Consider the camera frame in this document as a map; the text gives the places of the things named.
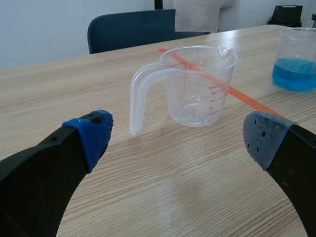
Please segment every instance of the white wall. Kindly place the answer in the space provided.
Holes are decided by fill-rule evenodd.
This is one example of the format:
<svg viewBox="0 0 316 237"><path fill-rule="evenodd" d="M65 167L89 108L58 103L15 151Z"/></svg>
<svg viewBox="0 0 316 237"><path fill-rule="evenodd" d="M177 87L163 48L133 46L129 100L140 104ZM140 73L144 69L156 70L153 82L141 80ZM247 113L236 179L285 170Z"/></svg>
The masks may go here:
<svg viewBox="0 0 316 237"><path fill-rule="evenodd" d="M220 31L265 25L282 4L302 4L303 26L312 25L316 0L237 0L221 9ZM92 19L152 9L154 0L0 0L0 69L87 55Z"/></svg>
<svg viewBox="0 0 316 237"><path fill-rule="evenodd" d="M92 19L154 8L154 0L0 0L0 69L87 55Z"/></svg>
<svg viewBox="0 0 316 237"><path fill-rule="evenodd" d="M221 32L265 25L276 5L302 5L303 27L312 27L312 13L316 12L316 0L237 0L234 6L221 8L219 29Z"/></svg>

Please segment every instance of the wooden table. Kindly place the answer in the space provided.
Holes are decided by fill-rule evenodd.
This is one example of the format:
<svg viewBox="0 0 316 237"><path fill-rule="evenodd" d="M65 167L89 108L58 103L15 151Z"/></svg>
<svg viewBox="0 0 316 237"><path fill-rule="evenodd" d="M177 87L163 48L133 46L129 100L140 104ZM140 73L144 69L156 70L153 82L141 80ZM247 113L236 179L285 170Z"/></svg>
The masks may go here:
<svg viewBox="0 0 316 237"><path fill-rule="evenodd" d="M281 26L262 26L0 71L0 159L36 145L62 122L93 110L114 115L108 150L79 185L60 237L306 236L290 201L248 155L242 123L252 111L228 95L203 128L168 114L164 84L148 94L140 135L129 132L134 73L158 48L233 47L231 86L316 133L315 91L272 83Z"/></svg>

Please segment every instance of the orange tape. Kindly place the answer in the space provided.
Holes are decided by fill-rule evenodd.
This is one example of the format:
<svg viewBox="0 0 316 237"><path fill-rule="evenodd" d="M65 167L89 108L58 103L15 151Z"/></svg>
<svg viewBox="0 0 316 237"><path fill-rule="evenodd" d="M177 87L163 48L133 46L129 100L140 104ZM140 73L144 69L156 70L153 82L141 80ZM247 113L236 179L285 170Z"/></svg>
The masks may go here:
<svg viewBox="0 0 316 237"><path fill-rule="evenodd" d="M160 48L159 51L162 52L162 53L165 53L167 50L165 48ZM170 55L175 60L177 60L179 63L186 65L186 67L190 68L192 71L202 71L202 69L198 68L194 64L192 64L192 63L186 61L185 59L181 58L176 53L170 53ZM204 78L206 78L207 80L211 81L214 85L217 85L217 86L220 86L220 87L224 86L218 79L216 79L215 77L213 77L211 75L205 74L205 75L202 75L202 76ZM268 108L267 106L265 106L265 105L259 103L258 101L250 98L249 96L243 94L242 92L240 92L239 90L236 90L235 88L233 88L231 86L228 89L228 93L230 93L232 96L236 97L237 99L241 100L242 102L246 103L247 105L251 106L255 110L268 112L268 113L271 113L271 114L278 115L278 116L282 117L282 115L278 114L277 112L273 111L272 109Z"/></svg>

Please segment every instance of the measuring cup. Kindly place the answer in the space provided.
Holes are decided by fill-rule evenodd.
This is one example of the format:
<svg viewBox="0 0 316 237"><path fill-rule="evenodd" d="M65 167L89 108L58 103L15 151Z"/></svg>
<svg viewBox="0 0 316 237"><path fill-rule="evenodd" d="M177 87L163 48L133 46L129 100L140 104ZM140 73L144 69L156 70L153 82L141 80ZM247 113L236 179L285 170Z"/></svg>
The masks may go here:
<svg viewBox="0 0 316 237"><path fill-rule="evenodd" d="M273 81L290 90L316 87L316 29L281 30Z"/></svg>
<svg viewBox="0 0 316 237"><path fill-rule="evenodd" d="M187 46L169 50L158 63L142 67L131 83L131 134L142 128L149 87L163 80L169 113L175 121L190 127L214 123L224 107L236 63L231 48Z"/></svg>

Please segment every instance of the blue chair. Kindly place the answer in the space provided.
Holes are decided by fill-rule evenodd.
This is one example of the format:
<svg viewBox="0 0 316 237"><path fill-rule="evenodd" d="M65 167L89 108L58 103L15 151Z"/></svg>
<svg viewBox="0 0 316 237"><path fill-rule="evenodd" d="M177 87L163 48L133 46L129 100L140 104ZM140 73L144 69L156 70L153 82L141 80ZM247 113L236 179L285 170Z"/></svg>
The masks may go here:
<svg viewBox="0 0 316 237"><path fill-rule="evenodd" d="M175 32L174 23L174 9L99 16L88 28L90 54L209 34Z"/></svg>

